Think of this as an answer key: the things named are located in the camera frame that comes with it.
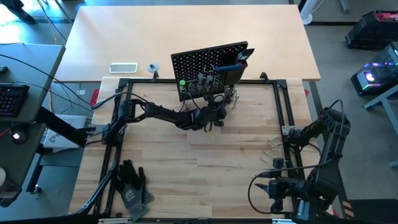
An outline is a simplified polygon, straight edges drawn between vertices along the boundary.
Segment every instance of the black glove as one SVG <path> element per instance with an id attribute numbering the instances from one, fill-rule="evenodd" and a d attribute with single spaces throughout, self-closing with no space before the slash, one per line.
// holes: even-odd
<path id="1" fill-rule="evenodd" d="M 124 206 L 129 210 L 133 221 L 148 212 L 145 203 L 149 203 L 154 196 L 146 191 L 146 177 L 144 169 L 138 168 L 138 175 L 131 160 L 123 161 L 119 166 L 116 190 L 121 194 Z"/>

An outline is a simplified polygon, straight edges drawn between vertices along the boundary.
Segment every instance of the keyboard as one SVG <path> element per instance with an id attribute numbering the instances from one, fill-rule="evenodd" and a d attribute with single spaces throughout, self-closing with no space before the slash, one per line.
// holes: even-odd
<path id="1" fill-rule="evenodd" d="M 0 117 L 17 117 L 28 90 L 28 85 L 0 83 Z"/>

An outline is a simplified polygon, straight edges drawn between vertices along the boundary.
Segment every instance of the floor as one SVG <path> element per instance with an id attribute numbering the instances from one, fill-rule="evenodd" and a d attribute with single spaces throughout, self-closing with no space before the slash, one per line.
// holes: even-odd
<path id="1" fill-rule="evenodd" d="M 41 8 L 35 0 L 23 0 L 24 9 L 32 14 L 40 23 L 28 26 L 18 21 L 14 15 L 0 6 L 0 42 L 25 42 L 32 44 L 54 44 L 51 28 Z M 396 0 L 347 0 L 351 10 L 343 13 L 339 0 L 327 0 L 313 13 L 314 21 L 358 21 L 361 16 L 372 10 L 398 10 Z M 55 2 L 44 1 L 47 14 L 56 22 L 58 30 L 67 38 L 71 25 L 67 24 Z M 75 18 L 81 5 L 169 5 L 169 4 L 288 4 L 288 0 L 76 0 L 63 1 L 65 10 L 71 18 Z M 344 157 L 340 161 L 340 170 L 349 199 L 398 198 L 398 172 L 388 167 L 388 162 L 398 159 L 398 138 L 389 120 L 381 108 L 365 111 L 361 105 L 369 98 L 360 98 L 353 89 L 349 78 L 360 66 L 370 60 L 377 52 L 349 50 L 345 47 L 344 36 L 350 26 L 307 26 L 308 38 L 317 61 L 322 80 L 318 82 L 318 90 L 323 106 L 328 106 L 336 99 L 345 103 L 345 111 L 351 121 L 351 132 L 346 140 Z M 65 44 L 57 34 L 58 44 Z M 98 83 L 82 83 L 68 85 L 72 90 L 86 90 L 81 95 L 90 100 Z M 58 84 L 52 85 L 52 91 L 68 97 Z M 308 96 L 311 116 L 316 119 L 315 108 L 311 95 Z M 60 113 L 67 109 L 57 96 L 53 96 L 53 111 Z M 398 111 L 398 104 L 393 103 Z M 77 108 L 65 114 L 91 116 Z M 42 195 L 21 193 L 17 201 L 8 208 L 0 208 L 0 221 L 37 217 L 53 217 L 68 213 L 68 205 L 76 182 L 78 166 L 76 160 L 81 159 L 81 151 L 68 152 L 73 162 L 46 157 L 46 164 L 58 167 L 44 167 L 39 179 L 43 188 Z"/>

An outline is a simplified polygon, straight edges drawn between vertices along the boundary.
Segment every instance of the light wooden desk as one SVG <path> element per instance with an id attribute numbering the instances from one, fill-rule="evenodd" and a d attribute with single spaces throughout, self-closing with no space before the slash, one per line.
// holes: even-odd
<path id="1" fill-rule="evenodd" d="M 98 101 L 111 96 L 119 78 L 105 77 Z M 295 123 L 311 123 L 301 80 L 287 80 Z M 271 168 L 262 151 L 284 156 L 282 146 L 271 149 L 268 139 L 280 137 L 278 115 L 271 85 L 237 85 L 240 99 L 236 109 L 227 110 L 222 128 L 213 127 L 211 134 L 183 131 L 173 124 L 154 118 L 129 124 L 124 136 L 121 161 L 131 159 L 142 166 L 147 176 L 147 188 L 155 195 L 149 204 L 150 218 L 280 218 L 262 215 L 249 205 L 247 191 L 250 180 L 261 170 Z M 133 92 L 158 105 L 179 110 L 175 84 L 137 84 Z M 199 106 L 203 101 L 197 100 Z M 110 122 L 113 100 L 95 111 L 94 124 Z M 187 107 L 192 108 L 191 101 Z M 142 111 L 137 107 L 137 115 Z M 85 149 L 78 174 L 70 211 L 77 211 L 97 188 L 105 146 L 92 144 Z M 304 165 L 316 164 L 318 152 L 312 147 L 302 152 Z M 108 190 L 103 195 L 103 206 Z M 261 210 L 269 210 L 273 200 L 257 187 L 252 188 L 252 200 Z M 292 202 L 285 201 L 292 209 Z M 115 192 L 112 214 L 128 216 L 119 193 Z"/>
<path id="2" fill-rule="evenodd" d="M 174 78 L 171 54 L 248 41 L 255 52 L 244 78 L 299 78 L 320 74 L 296 5 L 82 6 L 56 77 L 62 82 L 100 82 L 116 62 L 137 62 L 135 74 Z"/>

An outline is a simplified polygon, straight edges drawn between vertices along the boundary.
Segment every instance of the pegboard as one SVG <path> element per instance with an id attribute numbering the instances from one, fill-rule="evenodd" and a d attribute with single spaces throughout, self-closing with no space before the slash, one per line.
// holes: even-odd
<path id="1" fill-rule="evenodd" d="M 221 45 L 217 47 L 210 47 L 207 49 L 192 50 L 189 52 L 182 52 L 172 54 L 172 63 L 174 69 L 175 79 L 177 81 L 178 95 L 180 101 L 190 99 L 187 94 L 189 90 L 192 98 L 200 98 L 207 94 L 224 93 L 225 71 L 214 72 L 213 67 L 220 67 L 231 65 L 240 52 L 246 50 L 247 42 L 239 42 L 228 45 Z M 204 80 L 208 75 L 213 76 L 212 85 L 205 85 L 198 89 L 198 74 L 204 74 Z M 180 89 L 180 80 L 185 80 L 185 91 Z"/>

